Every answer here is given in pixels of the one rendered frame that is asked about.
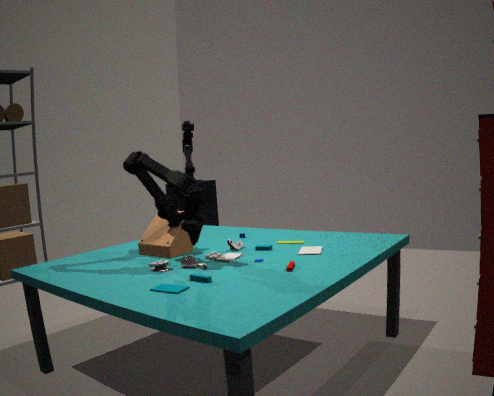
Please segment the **teal flat plate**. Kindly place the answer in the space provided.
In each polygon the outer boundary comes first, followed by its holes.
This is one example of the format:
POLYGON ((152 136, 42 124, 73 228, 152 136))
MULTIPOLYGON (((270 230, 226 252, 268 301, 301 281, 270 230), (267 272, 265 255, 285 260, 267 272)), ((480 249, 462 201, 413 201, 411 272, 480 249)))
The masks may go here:
POLYGON ((164 292, 164 293, 169 293, 169 294, 179 294, 180 292, 190 289, 188 286, 179 286, 175 284, 161 284, 157 286, 156 288, 151 288, 150 291, 158 291, 158 292, 164 292))

